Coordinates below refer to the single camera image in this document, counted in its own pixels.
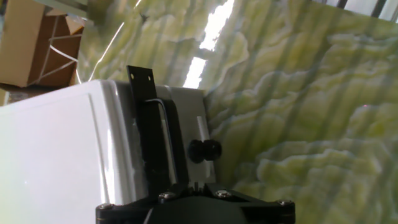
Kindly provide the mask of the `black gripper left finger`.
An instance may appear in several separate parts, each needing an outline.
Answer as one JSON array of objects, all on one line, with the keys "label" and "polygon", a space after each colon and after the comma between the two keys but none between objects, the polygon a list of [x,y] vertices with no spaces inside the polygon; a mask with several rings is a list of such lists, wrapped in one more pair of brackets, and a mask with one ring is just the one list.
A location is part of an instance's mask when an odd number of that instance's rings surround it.
[{"label": "black gripper left finger", "polygon": [[144,223],[149,212],[156,206],[173,200],[192,196],[195,187],[190,184],[173,184],[161,193],[149,196],[125,205],[103,203],[95,210],[96,224]]}]

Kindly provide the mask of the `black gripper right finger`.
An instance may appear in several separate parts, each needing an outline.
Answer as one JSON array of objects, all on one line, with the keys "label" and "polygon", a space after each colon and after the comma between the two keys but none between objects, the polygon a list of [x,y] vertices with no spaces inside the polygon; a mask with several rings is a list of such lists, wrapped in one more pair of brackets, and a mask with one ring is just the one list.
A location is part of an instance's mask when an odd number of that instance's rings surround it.
[{"label": "black gripper right finger", "polygon": [[208,223],[294,224],[295,203],[291,200],[266,202],[216,183],[197,182],[195,195],[207,199],[198,206]]}]

